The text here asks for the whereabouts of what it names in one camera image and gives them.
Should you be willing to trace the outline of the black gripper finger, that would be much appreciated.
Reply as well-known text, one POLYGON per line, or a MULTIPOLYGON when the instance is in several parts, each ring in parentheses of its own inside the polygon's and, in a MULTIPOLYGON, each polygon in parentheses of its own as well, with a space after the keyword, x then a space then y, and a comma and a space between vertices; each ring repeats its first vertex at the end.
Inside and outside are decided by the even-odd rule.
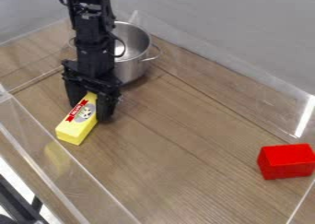
POLYGON ((66 81, 66 90, 72 107, 80 102, 82 98, 87 95, 87 87, 84 83, 66 81))
POLYGON ((106 122, 111 119, 121 100, 121 91, 115 89, 111 92, 99 92, 97 99, 97 118, 99 122, 106 122))

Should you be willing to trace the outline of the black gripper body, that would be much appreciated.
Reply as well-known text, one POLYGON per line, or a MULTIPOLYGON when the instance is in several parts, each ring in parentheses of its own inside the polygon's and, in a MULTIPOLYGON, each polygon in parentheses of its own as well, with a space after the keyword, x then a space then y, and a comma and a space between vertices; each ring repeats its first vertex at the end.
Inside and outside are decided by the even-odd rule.
POLYGON ((64 67, 63 79, 84 83, 87 92, 98 95, 102 92, 119 90, 121 86, 105 86, 92 82, 94 79, 101 80, 110 74, 115 68, 115 59, 119 57, 115 54, 117 43, 105 41, 101 43, 87 43, 76 41, 74 43, 76 50, 76 59, 64 59, 62 65, 64 67))

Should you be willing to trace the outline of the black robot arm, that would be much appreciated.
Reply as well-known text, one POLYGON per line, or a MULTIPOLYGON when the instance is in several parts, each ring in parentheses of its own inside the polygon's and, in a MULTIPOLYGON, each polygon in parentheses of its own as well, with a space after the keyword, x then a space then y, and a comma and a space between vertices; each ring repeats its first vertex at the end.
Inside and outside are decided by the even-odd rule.
POLYGON ((71 106, 88 92, 97 95, 97 119, 111 119, 121 98, 122 81, 115 75, 117 59, 117 16, 111 0, 59 0, 68 8, 71 27, 75 31, 74 46, 76 60, 63 60, 63 79, 71 106))

